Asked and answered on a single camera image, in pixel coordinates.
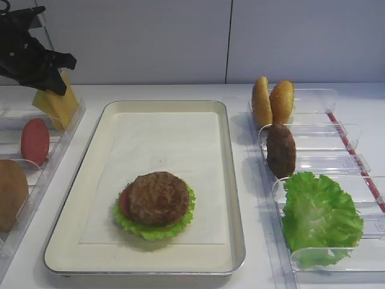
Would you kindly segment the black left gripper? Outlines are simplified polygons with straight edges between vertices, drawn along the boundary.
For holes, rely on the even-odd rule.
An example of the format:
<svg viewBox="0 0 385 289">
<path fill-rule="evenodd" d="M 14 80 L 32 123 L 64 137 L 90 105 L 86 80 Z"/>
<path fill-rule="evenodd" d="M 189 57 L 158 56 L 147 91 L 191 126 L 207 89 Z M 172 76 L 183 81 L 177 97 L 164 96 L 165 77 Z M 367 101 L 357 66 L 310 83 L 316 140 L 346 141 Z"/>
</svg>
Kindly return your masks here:
<svg viewBox="0 0 385 289">
<path fill-rule="evenodd" d="M 44 6 L 1 13 L 1 76 L 22 86 L 64 96 L 67 86 L 57 69 L 75 69 L 76 58 L 46 49 L 29 33 Z"/>
</svg>

